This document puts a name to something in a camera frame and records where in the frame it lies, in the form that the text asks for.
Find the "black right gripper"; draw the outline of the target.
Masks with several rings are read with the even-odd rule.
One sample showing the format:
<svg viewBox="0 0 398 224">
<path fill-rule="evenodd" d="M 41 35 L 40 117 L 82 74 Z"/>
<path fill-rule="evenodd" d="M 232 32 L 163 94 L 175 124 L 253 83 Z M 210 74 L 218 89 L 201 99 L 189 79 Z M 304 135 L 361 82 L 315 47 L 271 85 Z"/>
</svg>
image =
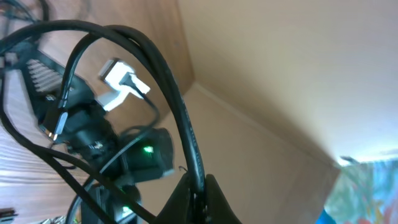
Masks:
<svg viewBox="0 0 398 224">
<path fill-rule="evenodd" d="M 43 131 L 41 122 L 60 94 L 65 67 L 27 40 L 18 45 L 18 58 L 32 110 Z M 118 136 L 105 118 L 105 110 L 78 75 L 73 77 L 66 109 L 68 118 L 55 144 L 65 144 L 69 153 L 79 153 L 87 161 L 106 157 L 118 148 Z"/>
</svg>

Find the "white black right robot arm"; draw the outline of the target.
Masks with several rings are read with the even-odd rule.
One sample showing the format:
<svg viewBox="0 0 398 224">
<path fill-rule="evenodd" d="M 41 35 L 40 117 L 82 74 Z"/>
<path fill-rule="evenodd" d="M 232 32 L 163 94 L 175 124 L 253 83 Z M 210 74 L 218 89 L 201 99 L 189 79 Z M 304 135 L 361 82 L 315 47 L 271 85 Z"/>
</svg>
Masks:
<svg viewBox="0 0 398 224">
<path fill-rule="evenodd" d="M 55 95 L 60 92 L 62 73 L 65 68 L 37 49 L 37 44 L 23 42 L 24 56 L 18 62 L 26 90 L 38 121 L 42 121 Z M 106 62 L 99 73 L 102 82 L 111 91 L 95 96 L 84 79 L 75 75 L 66 109 L 68 118 L 64 129 L 55 144 L 66 144 L 69 153 L 79 154 L 137 203 L 141 195 L 135 184 L 159 179 L 173 171 L 174 147 L 169 132 L 155 129 L 160 118 L 157 107 L 148 97 L 143 97 L 150 88 L 141 82 L 135 70 L 119 58 Z M 155 118 L 147 126 L 131 126 L 116 134 L 111 123 L 105 118 L 107 112 L 123 103 L 129 94 L 143 99 L 155 113 Z M 119 223 L 139 223 L 138 216 L 127 213 L 121 199 L 111 195 L 100 184 L 85 183 L 94 201 L 100 202 L 101 209 Z"/>
</svg>

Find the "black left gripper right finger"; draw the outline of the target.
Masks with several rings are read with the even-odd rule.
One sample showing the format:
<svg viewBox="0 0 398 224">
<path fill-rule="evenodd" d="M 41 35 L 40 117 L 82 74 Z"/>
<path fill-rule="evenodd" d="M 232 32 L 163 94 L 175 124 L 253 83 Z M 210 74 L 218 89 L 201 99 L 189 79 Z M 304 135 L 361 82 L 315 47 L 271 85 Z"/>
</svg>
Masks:
<svg viewBox="0 0 398 224">
<path fill-rule="evenodd" d="M 215 176 L 207 174 L 201 212 L 205 224 L 242 224 L 234 214 Z"/>
</svg>

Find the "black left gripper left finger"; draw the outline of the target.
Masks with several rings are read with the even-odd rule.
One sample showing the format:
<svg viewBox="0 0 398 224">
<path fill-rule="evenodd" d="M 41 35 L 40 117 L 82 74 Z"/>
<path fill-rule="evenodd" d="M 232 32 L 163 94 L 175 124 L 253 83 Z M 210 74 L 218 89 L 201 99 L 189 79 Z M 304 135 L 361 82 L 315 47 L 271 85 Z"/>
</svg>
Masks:
<svg viewBox="0 0 398 224">
<path fill-rule="evenodd" d="M 188 174 L 182 175 L 155 224 L 190 224 L 192 222 L 193 192 Z"/>
</svg>

